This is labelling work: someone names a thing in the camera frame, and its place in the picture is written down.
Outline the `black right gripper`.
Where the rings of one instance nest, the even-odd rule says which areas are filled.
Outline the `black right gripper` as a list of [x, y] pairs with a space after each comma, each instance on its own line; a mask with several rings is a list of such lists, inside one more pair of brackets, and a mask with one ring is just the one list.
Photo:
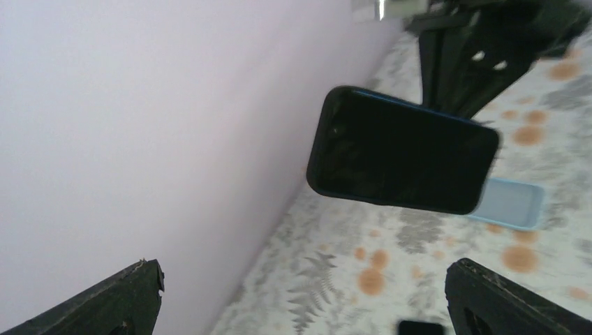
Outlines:
[[[465, 47], [468, 31], [451, 29], [478, 23], [518, 43]], [[422, 105], [470, 119], [537, 58], [564, 57], [590, 23], [591, 7], [578, 1], [430, 1], [427, 12], [404, 21], [419, 35]]]

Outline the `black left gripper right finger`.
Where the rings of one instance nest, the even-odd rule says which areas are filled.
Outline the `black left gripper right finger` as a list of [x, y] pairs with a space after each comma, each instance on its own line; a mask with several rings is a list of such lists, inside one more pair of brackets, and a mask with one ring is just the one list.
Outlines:
[[591, 333], [590, 320], [469, 258], [447, 268], [445, 296], [456, 334]]

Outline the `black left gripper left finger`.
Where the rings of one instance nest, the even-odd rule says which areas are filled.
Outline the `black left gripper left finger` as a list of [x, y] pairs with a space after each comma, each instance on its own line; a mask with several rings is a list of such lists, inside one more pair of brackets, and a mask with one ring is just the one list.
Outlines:
[[4, 334], [152, 334], [164, 290], [158, 260], [140, 260]]

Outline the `black smartphone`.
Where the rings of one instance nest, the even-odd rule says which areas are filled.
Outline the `black smartphone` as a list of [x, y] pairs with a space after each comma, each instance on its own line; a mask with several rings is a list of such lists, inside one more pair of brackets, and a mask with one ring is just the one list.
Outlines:
[[338, 86], [325, 97], [306, 180], [330, 198], [465, 215], [500, 143], [498, 131], [470, 119]]

